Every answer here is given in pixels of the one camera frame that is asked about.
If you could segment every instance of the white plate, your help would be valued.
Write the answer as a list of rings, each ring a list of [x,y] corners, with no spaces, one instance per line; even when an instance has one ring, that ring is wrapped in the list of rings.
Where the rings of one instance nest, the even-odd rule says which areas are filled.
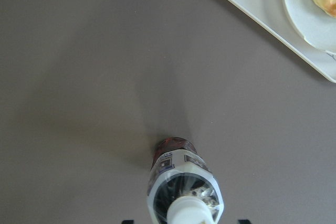
[[[309,45],[290,24],[282,0],[229,0],[305,62],[336,82],[336,55]]]
[[[289,20],[299,35],[313,47],[336,54],[336,18],[313,0],[283,0]]]

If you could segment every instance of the table surface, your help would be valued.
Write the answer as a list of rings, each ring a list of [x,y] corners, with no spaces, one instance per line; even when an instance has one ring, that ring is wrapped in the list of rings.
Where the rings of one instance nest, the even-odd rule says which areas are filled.
[[[1,0],[0,216],[150,223],[155,144],[192,141],[221,224],[336,219],[336,86],[227,0]]]

